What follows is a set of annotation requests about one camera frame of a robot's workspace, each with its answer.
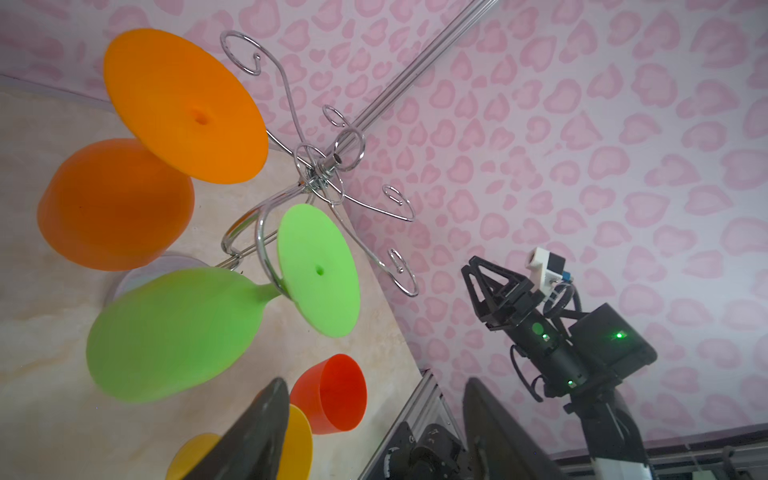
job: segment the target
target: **curled metal wire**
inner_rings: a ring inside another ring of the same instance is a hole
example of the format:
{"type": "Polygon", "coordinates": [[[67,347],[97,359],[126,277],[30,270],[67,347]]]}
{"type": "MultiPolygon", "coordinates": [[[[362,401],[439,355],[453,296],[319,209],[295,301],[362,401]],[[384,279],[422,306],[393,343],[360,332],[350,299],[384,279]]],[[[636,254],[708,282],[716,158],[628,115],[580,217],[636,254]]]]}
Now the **curled metal wire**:
{"type": "Polygon", "coordinates": [[[288,153],[288,155],[293,157],[293,163],[296,166],[296,171],[299,173],[300,181],[298,182],[298,184],[293,185],[292,187],[288,187],[282,192],[279,192],[278,194],[275,194],[272,197],[268,198],[261,204],[256,205],[254,208],[252,208],[251,210],[246,212],[242,217],[240,217],[232,225],[232,227],[230,227],[229,230],[227,230],[227,232],[224,234],[223,239],[221,240],[221,248],[225,253],[230,255],[230,258],[223,261],[222,263],[219,263],[217,266],[220,266],[223,268],[229,268],[233,270],[237,268],[238,265],[240,265],[240,262],[244,257],[252,254],[253,252],[256,252],[258,254],[261,266],[262,268],[264,268],[264,271],[269,277],[270,281],[275,285],[275,287],[283,295],[288,296],[290,298],[288,292],[285,291],[285,289],[283,288],[282,281],[277,276],[274,268],[272,267],[272,263],[270,262],[269,257],[266,254],[266,245],[276,239],[277,232],[273,231],[272,233],[265,235],[264,224],[266,221],[266,217],[269,215],[269,212],[274,207],[282,203],[285,203],[286,201],[298,195],[308,194],[307,203],[309,204],[312,203],[315,197],[318,197],[329,204],[331,211],[333,212],[334,216],[336,216],[336,219],[341,223],[344,230],[346,230],[346,232],[352,237],[352,239],[355,240],[355,242],[358,245],[360,245],[360,247],[363,249],[366,255],[374,263],[376,263],[379,266],[379,268],[384,270],[384,272],[392,279],[394,284],[405,295],[407,296],[419,295],[419,285],[416,282],[415,275],[411,271],[408,265],[408,262],[406,262],[405,259],[402,258],[402,255],[400,255],[400,252],[398,252],[393,248],[389,249],[387,253],[389,255],[389,259],[392,261],[393,267],[389,267],[386,264],[384,264],[376,256],[376,254],[373,253],[373,251],[371,251],[362,242],[362,240],[360,240],[360,238],[357,236],[357,233],[347,224],[347,222],[343,219],[343,216],[336,209],[339,205],[343,203],[344,199],[348,199],[348,200],[351,200],[353,203],[360,205],[361,207],[368,208],[370,210],[375,211],[376,213],[384,214],[389,217],[396,218],[398,220],[412,222],[415,218],[415,212],[413,210],[413,206],[411,205],[411,203],[408,201],[405,195],[403,195],[399,190],[397,190],[391,185],[384,185],[382,187],[382,192],[390,200],[394,201],[400,207],[406,207],[406,209],[408,210],[408,216],[399,215],[393,212],[389,212],[387,210],[382,210],[380,208],[374,207],[373,205],[368,205],[360,200],[357,200],[355,197],[352,197],[351,195],[349,195],[347,192],[344,191],[344,183],[342,181],[341,176],[339,175],[339,172],[350,171],[360,164],[360,162],[365,156],[365,150],[366,150],[365,135],[361,132],[360,129],[352,126],[340,111],[336,110],[334,107],[330,105],[323,105],[323,115],[326,117],[328,122],[335,127],[341,127],[342,130],[339,132],[338,135],[336,135],[336,139],[333,142],[333,146],[325,153],[323,153],[320,149],[318,149],[317,147],[307,142],[306,137],[304,136],[304,132],[299,123],[299,116],[296,112],[296,107],[293,103],[293,96],[291,95],[290,85],[288,83],[288,77],[286,76],[283,66],[280,64],[280,61],[278,61],[274,55],[272,55],[266,48],[264,48],[262,45],[260,45],[257,41],[255,41],[250,36],[234,30],[223,31],[220,35],[220,42],[224,50],[224,53],[235,65],[237,65],[237,67],[240,70],[245,71],[247,74],[254,75],[254,76],[258,76],[259,74],[261,74],[261,71],[262,71],[261,57],[258,52],[254,53],[253,54],[254,66],[252,68],[247,67],[243,62],[241,62],[237,57],[235,57],[235,55],[230,50],[230,47],[227,44],[227,39],[229,37],[240,38],[241,40],[248,42],[253,47],[255,47],[256,50],[265,54],[275,64],[275,66],[277,66],[277,70],[283,79],[283,86],[285,87],[285,90],[286,90],[286,99],[288,100],[288,106],[290,109],[291,118],[293,119],[293,124],[296,127],[296,132],[299,134],[299,139],[301,140],[301,142],[299,146],[296,148],[296,150],[292,151],[277,137],[275,137],[275,135],[272,134],[272,132],[269,129],[267,129],[266,132],[269,138],[278,147],[282,148],[286,153],[288,153]],[[352,162],[350,162],[349,164],[343,164],[342,159],[338,154],[339,145],[341,144],[342,141],[347,139],[349,136],[354,136],[355,139],[357,140],[358,152],[352,162]],[[299,151],[301,149],[304,149],[304,151],[306,152],[306,157],[309,160],[306,160],[305,158],[299,156],[299,151]],[[338,181],[338,186],[336,186],[336,183],[333,182],[333,179],[336,179],[338,181]],[[328,192],[330,189],[334,190],[338,194],[339,196],[338,200],[331,200],[329,198],[328,192]],[[240,235],[240,233],[242,233],[245,229],[248,228],[249,225],[251,225],[254,222],[256,223],[256,232],[254,235],[255,242],[243,250],[238,250],[234,248],[233,242],[235,241],[237,236],[240,235]],[[399,282],[397,276],[402,273],[407,273],[408,276],[410,277],[411,283],[413,285],[411,290],[409,290],[409,288],[407,288],[405,285],[399,282]]]}

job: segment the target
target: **pink wall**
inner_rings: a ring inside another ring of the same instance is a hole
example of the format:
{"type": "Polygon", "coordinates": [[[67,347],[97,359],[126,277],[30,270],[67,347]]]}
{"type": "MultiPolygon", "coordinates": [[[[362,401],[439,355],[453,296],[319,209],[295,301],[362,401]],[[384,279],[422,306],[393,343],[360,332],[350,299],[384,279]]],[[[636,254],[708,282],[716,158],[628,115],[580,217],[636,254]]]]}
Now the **pink wall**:
{"type": "MultiPolygon", "coordinates": [[[[336,135],[320,107],[354,117],[467,0],[17,0],[0,6],[0,74],[106,99],[102,59],[123,31],[152,27],[182,35],[222,59],[219,34],[239,29],[262,41],[287,70],[304,131],[325,147],[336,135]]],[[[255,78],[237,71],[265,122],[297,143],[282,82],[272,65],[255,78]]]]}
{"type": "Polygon", "coordinates": [[[479,376],[542,447],[583,445],[459,274],[545,246],[585,309],[609,302],[657,349],[621,387],[645,439],[768,422],[766,25],[752,0],[507,0],[369,132],[349,189],[403,187],[418,221],[353,222],[418,272],[413,300],[382,286],[457,414],[479,376]]]}

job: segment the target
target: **marble tabletop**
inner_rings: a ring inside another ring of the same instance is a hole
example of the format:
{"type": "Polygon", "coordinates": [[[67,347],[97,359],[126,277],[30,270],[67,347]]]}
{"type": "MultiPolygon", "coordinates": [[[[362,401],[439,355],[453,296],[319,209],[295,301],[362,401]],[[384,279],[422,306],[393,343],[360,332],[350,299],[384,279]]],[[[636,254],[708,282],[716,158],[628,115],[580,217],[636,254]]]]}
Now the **marble tabletop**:
{"type": "MultiPolygon", "coordinates": [[[[365,254],[349,238],[362,309],[347,337],[321,336],[280,297],[267,305],[246,353],[203,385],[132,405],[106,396],[91,381],[85,341],[118,274],[59,256],[39,233],[35,210],[70,154],[94,141],[130,136],[112,112],[0,87],[0,477],[164,478],[188,439],[224,434],[272,378],[283,377],[290,388],[312,365],[346,353],[366,376],[368,409],[351,432],[315,435],[310,478],[356,478],[420,375],[365,254]]],[[[292,160],[271,151],[265,168],[247,183],[194,181],[192,221],[170,250],[208,264],[224,260],[223,232],[296,179],[292,160]]],[[[268,247],[273,255],[274,248],[268,247]]],[[[255,256],[238,270],[266,282],[255,256]]]]}

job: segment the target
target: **red cup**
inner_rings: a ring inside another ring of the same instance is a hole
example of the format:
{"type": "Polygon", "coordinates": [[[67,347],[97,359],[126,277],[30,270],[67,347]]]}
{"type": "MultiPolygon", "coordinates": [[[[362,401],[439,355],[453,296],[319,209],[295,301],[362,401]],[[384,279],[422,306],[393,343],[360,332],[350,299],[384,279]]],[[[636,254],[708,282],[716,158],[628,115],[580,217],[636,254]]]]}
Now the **red cup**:
{"type": "Polygon", "coordinates": [[[366,377],[351,356],[340,353],[304,372],[290,402],[304,412],[314,435],[348,432],[366,413],[366,377]]]}

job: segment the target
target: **patterned fabric backdrop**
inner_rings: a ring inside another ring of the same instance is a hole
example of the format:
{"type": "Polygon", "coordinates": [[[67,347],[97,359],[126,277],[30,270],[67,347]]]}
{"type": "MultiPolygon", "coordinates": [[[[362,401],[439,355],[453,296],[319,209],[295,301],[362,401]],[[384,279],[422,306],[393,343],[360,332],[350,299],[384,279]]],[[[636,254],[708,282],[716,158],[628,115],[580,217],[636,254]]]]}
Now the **patterned fabric backdrop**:
{"type": "Polygon", "coordinates": [[[548,451],[584,445],[459,273],[526,272],[543,246],[586,310],[610,303],[658,351],[620,387],[645,439],[768,422],[767,25],[753,0],[507,0],[369,132],[349,189],[402,188],[418,221],[353,222],[417,272],[413,300],[382,286],[457,415],[478,376],[548,451]]]}
{"type": "MultiPolygon", "coordinates": [[[[468,0],[9,0],[0,5],[0,74],[107,99],[104,52],[133,28],[159,28],[204,48],[232,70],[267,125],[298,143],[283,82],[240,72],[219,46],[234,28],[281,60],[306,136],[326,147],[336,130],[323,104],[354,117],[464,8],[468,0]]],[[[230,40],[237,45],[238,40],[230,40]]],[[[245,61],[249,51],[233,48],[245,61]]]]}

